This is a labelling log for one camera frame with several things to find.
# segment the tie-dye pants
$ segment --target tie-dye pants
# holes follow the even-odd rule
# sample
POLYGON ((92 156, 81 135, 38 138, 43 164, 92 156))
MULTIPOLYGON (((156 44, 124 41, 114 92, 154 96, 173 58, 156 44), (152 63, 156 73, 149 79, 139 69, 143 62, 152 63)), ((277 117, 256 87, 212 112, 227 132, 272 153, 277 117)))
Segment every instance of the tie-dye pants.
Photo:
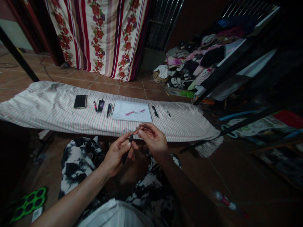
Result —
MULTIPOLYGON (((181 168, 178 157, 174 154, 171 156, 181 168)), ((151 155, 149 157, 151 162, 146 176, 136 184, 132 194, 125 202, 140 210, 151 220, 157 218, 163 225, 171 226, 179 201, 160 165, 151 155)), ((72 140, 64 149, 61 161, 62 181, 59 199, 81 183, 103 160, 104 152, 98 143, 98 137, 93 140, 85 137, 72 140)), ((77 223, 107 201, 108 196, 103 188, 81 214, 77 223)))

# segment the hand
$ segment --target hand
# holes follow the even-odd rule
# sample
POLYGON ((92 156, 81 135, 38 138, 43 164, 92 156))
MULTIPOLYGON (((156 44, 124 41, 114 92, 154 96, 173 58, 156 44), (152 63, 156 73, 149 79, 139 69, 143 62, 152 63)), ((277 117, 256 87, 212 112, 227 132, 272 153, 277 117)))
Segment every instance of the hand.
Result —
POLYGON ((100 165, 106 169, 108 177, 113 177, 119 172, 122 167, 122 157, 126 152, 129 151, 128 158, 135 161, 134 149, 138 150, 139 148, 136 142, 132 141, 132 144, 130 144, 129 140, 127 140, 131 134, 132 132, 128 132, 120 136, 110 146, 104 161, 100 165))
POLYGON ((167 148, 167 140, 165 134, 161 132, 155 125, 150 123, 143 123, 143 130, 139 130, 138 134, 141 137, 154 159, 159 163, 160 159, 169 155, 167 148))

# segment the notebook spiral binding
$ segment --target notebook spiral binding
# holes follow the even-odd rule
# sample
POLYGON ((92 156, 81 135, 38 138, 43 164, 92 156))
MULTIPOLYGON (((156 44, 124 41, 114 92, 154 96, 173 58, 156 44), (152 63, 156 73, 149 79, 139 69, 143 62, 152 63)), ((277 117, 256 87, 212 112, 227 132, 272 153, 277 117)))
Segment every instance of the notebook spiral binding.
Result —
POLYGON ((148 104, 147 106, 148 106, 149 116, 151 117, 151 122, 153 122, 153 121, 152 121, 152 113, 151 113, 151 109, 150 109, 150 107, 149 107, 149 104, 148 104))

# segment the striped curtain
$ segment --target striped curtain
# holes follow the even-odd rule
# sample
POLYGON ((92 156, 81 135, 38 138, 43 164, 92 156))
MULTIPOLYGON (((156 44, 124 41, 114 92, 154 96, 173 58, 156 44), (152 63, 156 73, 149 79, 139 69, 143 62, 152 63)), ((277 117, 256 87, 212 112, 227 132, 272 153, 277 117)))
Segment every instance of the striped curtain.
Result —
POLYGON ((46 3, 65 60, 71 67, 127 82, 136 76, 149 1, 46 3))

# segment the ironing board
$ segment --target ironing board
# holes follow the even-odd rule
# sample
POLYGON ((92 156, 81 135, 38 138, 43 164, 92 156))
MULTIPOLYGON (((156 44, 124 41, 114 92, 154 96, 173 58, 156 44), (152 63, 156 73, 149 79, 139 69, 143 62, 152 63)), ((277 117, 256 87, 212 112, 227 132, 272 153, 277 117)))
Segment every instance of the ironing board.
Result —
MULTIPOLYGON (((129 98, 51 81, 32 83, 14 98, 0 103, 0 119, 28 128, 119 137, 133 131, 141 122, 106 119, 108 103, 114 104, 116 100, 155 106, 159 118, 151 109, 153 124, 165 133, 168 142, 212 140, 220 133, 203 116, 202 110, 189 103, 129 98), (76 95, 88 95, 86 108, 73 108, 76 95), (93 101, 98 103, 100 99, 105 100, 105 111, 96 114, 93 101)), ((223 137, 219 137, 196 150, 201 156, 209 157, 222 141, 223 137)))

